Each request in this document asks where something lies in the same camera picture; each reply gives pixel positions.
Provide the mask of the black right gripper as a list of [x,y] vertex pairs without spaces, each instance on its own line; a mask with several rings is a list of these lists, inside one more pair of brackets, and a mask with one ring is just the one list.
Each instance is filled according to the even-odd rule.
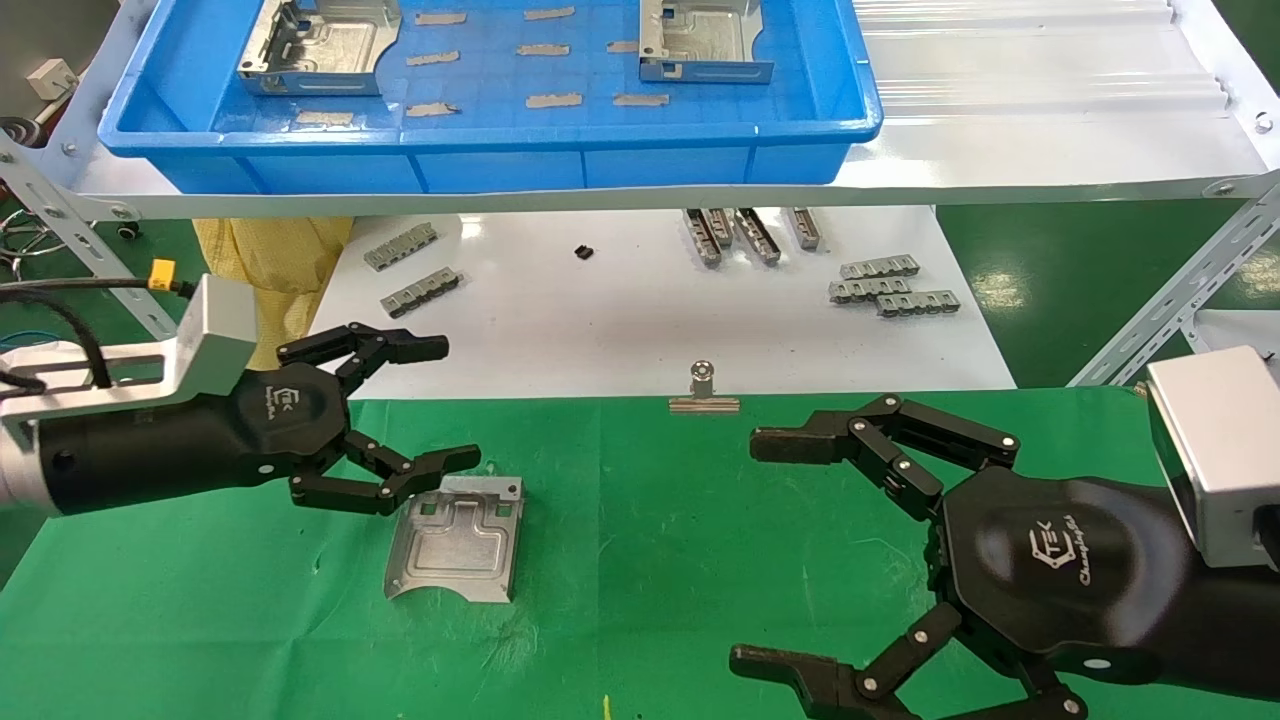
[[1158,487],[987,468],[940,503],[931,588],[960,642],[1006,676],[1042,661],[1120,685],[1279,693],[1268,568],[1211,568]]

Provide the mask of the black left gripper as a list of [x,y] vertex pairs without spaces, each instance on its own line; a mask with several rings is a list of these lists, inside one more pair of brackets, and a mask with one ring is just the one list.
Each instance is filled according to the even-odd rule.
[[[476,445],[406,457],[349,429],[347,397],[387,364],[438,361],[443,334],[338,325],[276,348],[280,369],[246,372],[230,393],[38,424],[52,506],[64,516],[256,487],[288,477],[306,509],[390,516],[445,475],[476,468]],[[333,375],[315,366],[342,360]],[[379,482],[325,471],[346,459]]]

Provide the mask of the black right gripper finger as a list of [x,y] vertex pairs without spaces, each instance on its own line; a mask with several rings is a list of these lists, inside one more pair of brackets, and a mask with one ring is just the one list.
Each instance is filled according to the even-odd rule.
[[759,462],[849,462],[916,521],[938,516],[945,487],[909,448],[982,471],[1011,468],[1020,447],[1010,433],[897,395],[882,395],[855,411],[815,411],[801,427],[760,427],[749,443]]
[[[736,644],[730,671],[790,687],[809,719],[918,719],[899,688],[963,629],[965,616],[938,603],[892,642],[865,669],[833,657]],[[1087,719],[1085,701],[1043,662],[1019,664],[1015,676],[1024,700],[957,714],[956,719]]]

